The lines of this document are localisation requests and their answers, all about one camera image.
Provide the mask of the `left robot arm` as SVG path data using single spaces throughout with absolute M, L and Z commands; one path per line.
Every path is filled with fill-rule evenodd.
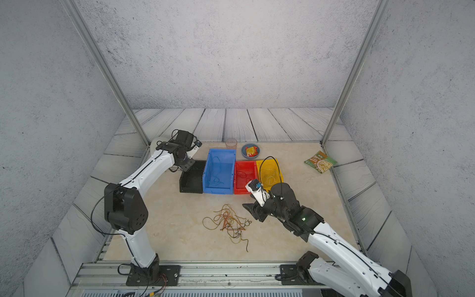
M 162 278 L 160 260 L 148 239 L 145 224 L 148 210 L 143 201 L 147 191 L 162 174 L 172 167 L 184 172 L 195 163 L 192 158 L 202 143 L 192 133 L 174 130 L 168 141 L 157 141 L 150 158 L 122 182 L 110 183 L 104 189 L 104 218 L 113 235 L 124 240 L 131 253 L 131 273 L 150 283 Z

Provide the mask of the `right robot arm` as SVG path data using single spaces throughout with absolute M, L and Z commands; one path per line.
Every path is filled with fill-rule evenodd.
M 296 276 L 304 283 L 321 283 L 344 297 L 410 297 L 411 281 L 402 271 L 391 272 L 351 246 L 314 210 L 299 203 L 287 183 L 266 191 L 254 179 L 246 189 L 255 199 L 243 207 L 258 221 L 275 217 L 294 236 L 316 247 L 334 261 L 308 251 L 297 262 Z

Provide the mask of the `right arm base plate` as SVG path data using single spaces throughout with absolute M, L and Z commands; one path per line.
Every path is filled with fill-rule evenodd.
M 282 264 L 280 273 L 275 276 L 275 280 L 282 285 L 318 285 L 309 274 L 308 270 L 295 264 Z

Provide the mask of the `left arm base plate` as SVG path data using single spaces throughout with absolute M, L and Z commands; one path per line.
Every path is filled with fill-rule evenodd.
M 181 266 L 151 266 L 140 268 L 131 264 L 131 270 L 127 276 L 127 287 L 176 287 L 178 285 Z

